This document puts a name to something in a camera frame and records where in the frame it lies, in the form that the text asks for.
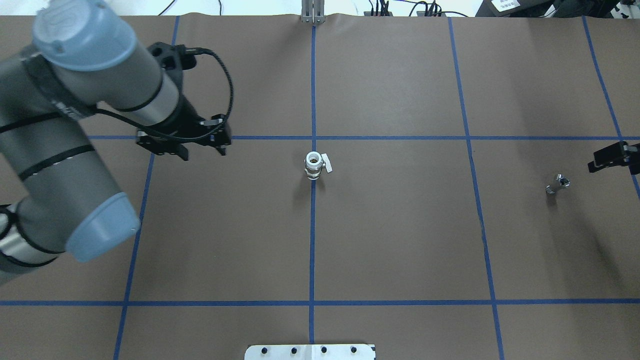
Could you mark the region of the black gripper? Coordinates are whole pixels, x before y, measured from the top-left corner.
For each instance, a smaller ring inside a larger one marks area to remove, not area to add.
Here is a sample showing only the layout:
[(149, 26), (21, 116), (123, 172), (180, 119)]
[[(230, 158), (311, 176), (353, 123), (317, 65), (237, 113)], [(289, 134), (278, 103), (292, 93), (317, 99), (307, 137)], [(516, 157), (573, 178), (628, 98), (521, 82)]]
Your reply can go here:
[(138, 129), (135, 143), (151, 153), (167, 153), (179, 157), (183, 161), (189, 160), (189, 150), (186, 144), (198, 144), (213, 147), (225, 157), (227, 148), (233, 143), (231, 127), (227, 123), (226, 114), (215, 114), (209, 118), (199, 116), (194, 106), (185, 97), (172, 116), (162, 123), (152, 125), (151, 129), (178, 138), (190, 140), (171, 140), (164, 137), (151, 136)]

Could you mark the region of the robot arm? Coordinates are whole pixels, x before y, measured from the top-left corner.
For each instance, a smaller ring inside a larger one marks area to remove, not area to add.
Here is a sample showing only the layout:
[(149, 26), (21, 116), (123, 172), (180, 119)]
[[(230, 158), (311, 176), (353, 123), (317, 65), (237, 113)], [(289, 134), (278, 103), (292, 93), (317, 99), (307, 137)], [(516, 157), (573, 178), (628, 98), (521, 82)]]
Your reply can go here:
[[(229, 88), (226, 112), (206, 119), (183, 73), (211, 56)], [(80, 122), (103, 115), (135, 129), (154, 155), (189, 160), (186, 144), (231, 145), (234, 84), (209, 48), (142, 44), (103, 0), (51, 0), (32, 40), (1, 61), (1, 153), (27, 191), (1, 207), (1, 284), (69, 253), (89, 262), (134, 237), (141, 220)]]

